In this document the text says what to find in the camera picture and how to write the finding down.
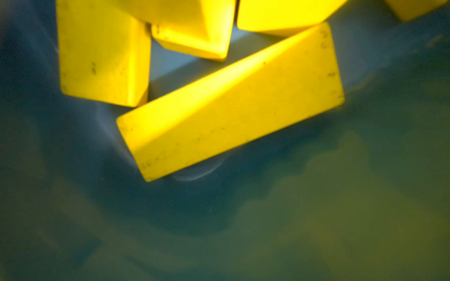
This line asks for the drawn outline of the yellow long block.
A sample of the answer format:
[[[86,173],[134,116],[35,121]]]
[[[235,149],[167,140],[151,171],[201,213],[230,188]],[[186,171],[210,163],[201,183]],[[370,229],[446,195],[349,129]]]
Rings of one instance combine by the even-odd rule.
[[[325,22],[347,0],[241,0],[237,27],[289,37]]]
[[[402,22],[411,21],[438,9],[449,0],[384,0]]]

